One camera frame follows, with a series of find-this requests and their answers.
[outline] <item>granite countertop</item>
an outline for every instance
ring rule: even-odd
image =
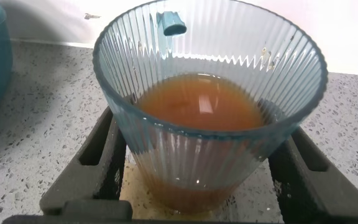
[[[0,223],[41,213],[42,194],[107,107],[92,49],[15,43],[13,50],[14,72],[0,107]],[[330,73],[322,102],[302,127],[358,188],[358,75]],[[239,219],[279,221],[272,189],[265,162],[236,192],[248,210]]]

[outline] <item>orange-brown liquid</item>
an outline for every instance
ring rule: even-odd
[[[187,128],[239,131],[263,125],[260,111],[248,94],[228,80],[209,75],[186,74],[169,78],[147,90],[137,106],[158,119]],[[151,138],[156,147],[155,138]],[[229,142],[216,144],[220,148],[217,153],[223,154],[231,145]],[[218,159],[216,165],[220,166],[220,162]],[[144,176],[149,177],[146,184],[157,199],[185,213],[204,212],[217,207],[240,184],[220,189],[190,190],[164,182],[146,169],[139,168]]]
[[[138,101],[146,113],[187,128],[239,131],[263,125],[254,102],[234,83],[209,75],[166,79]]]

